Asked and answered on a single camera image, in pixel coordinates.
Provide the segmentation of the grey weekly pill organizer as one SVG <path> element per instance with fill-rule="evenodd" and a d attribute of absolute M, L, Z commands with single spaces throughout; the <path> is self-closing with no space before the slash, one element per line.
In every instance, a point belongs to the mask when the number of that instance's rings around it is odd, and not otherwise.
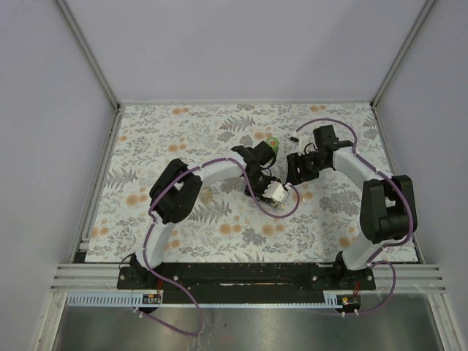
<path fill-rule="evenodd" d="M 272 207 L 272 208 L 281 208 L 281 204 L 282 204 L 282 203 L 277 202 L 277 201 L 275 201 L 275 200 L 273 200 L 273 199 L 269 199 L 269 200 L 268 200 L 268 204 L 269 204 L 269 206 Z"/>

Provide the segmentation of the green bottle cap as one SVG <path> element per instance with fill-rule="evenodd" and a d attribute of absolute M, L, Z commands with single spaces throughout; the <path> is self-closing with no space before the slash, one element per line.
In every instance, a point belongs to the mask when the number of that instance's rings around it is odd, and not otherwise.
<path fill-rule="evenodd" d="M 279 146 L 279 140 L 276 137 L 268 137 L 265 142 L 270 146 Z"/>

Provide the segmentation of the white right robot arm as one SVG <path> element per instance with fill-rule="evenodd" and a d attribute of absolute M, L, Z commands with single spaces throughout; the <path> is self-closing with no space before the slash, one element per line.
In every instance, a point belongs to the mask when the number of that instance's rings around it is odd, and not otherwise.
<path fill-rule="evenodd" d="M 360 228 L 356 241 L 337 254 L 334 284 L 350 289 L 358 271 L 388 247 L 405 245 L 418 226 L 412 180 L 379 170 L 357 150 L 357 141 L 340 140 L 333 126 L 313 131 L 314 140 L 295 134 L 298 150 L 287 156 L 287 182 L 299 185 L 319 178 L 327 169 L 345 175 L 361 191 Z"/>

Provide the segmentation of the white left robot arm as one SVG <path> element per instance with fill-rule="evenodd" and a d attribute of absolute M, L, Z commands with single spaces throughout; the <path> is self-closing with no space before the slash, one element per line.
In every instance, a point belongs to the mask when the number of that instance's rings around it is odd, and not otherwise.
<path fill-rule="evenodd" d="M 283 203 L 287 198 L 286 188 L 278 178 L 263 172 L 269 161 L 275 158 L 270 145 L 261 142 L 254 148 L 234 146 L 226 156 L 193 168 L 180 159 L 172 160 L 149 193 L 150 228 L 156 232 L 147 234 L 136 252 L 140 265 L 133 273 L 133 280 L 143 289 L 156 285 L 159 272 L 155 267 L 162 262 L 170 234 L 175 224 L 190 215 L 203 187 L 246 176 L 246 193 L 249 196 L 272 206 Z"/>

